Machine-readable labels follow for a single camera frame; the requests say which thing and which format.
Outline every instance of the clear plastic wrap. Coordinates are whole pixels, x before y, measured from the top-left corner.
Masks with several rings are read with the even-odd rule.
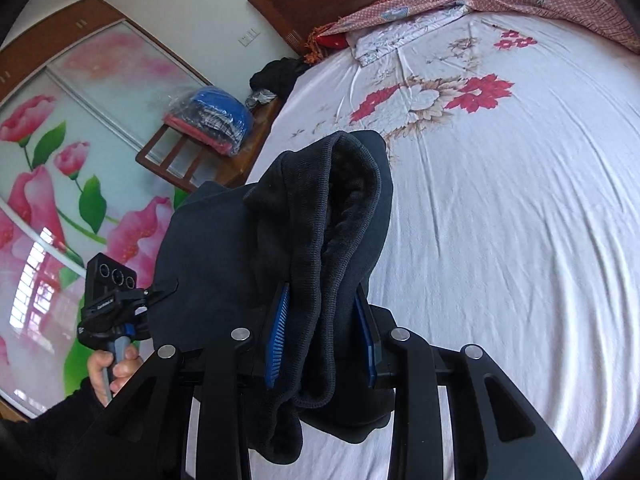
[[[233,156],[251,131],[254,117],[224,90],[205,86],[173,99],[164,122],[222,155]]]

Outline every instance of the silver screw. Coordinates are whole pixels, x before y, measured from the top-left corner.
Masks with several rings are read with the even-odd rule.
[[[251,335],[251,331],[248,328],[236,328],[231,332],[231,339],[235,339],[236,341],[244,341],[245,339],[249,339]]]
[[[411,337],[411,333],[405,328],[395,328],[391,331],[391,337],[396,341],[406,341]]]
[[[161,359],[168,359],[169,357],[173,357],[175,354],[175,346],[173,345],[164,345],[158,349],[158,357]]]
[[[469,345],[465,348],[465,354],[472,359],[479,359],[484,355],[484,352],[478,345]]]

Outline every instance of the garment sleeve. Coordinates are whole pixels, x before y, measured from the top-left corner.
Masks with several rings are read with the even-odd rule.
[[[57,471],[103,407],[85,378],[79,390],[29,422],[0,420],[0,463],[8,478],[54,479]]]

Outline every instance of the wall switch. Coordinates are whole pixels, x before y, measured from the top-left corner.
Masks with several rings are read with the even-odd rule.
[[[255,30],[254,28],[250,28],[242,38],[240,38],[238,41],[240,43],[242,43],[242,46],[247,46],[249,45],[249,43],[251,43],[253,40],[255,40],[255,38],[257,38],[258,36],[260,36],[260,31],[259,30]]]

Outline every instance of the hand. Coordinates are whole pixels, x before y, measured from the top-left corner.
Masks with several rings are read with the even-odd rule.
[[[109,388],[114,395],[122,389],[130,377],[142,366],[142,358],[139,356],[138,349],[135,346],[127,346],[124,357],[122,361],[113,367],[115,379],[111,382]],[[112,362],[113,354],[103,350],[96,350],[86,362],[91,386],[94,387],[95,396],[98,397],[103,406],[106,406],[108,402],[102,369],[110,366]]]

